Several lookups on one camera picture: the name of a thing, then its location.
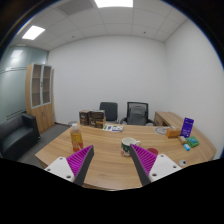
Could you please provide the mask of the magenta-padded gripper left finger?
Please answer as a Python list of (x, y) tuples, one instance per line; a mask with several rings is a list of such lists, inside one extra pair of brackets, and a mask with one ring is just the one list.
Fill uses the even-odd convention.
[(93, 156), (94, 147), (90, 145), (67, 158), (58, 157), (45, 171), (82, 186)]

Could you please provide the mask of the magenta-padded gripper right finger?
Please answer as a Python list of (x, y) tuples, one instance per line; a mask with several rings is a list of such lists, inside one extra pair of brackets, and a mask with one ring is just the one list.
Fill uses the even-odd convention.
[(130, 146), (130, 155), (143, 186), (181, 170), (181, 167), (165, 154), (155, 155), (137, 145)]

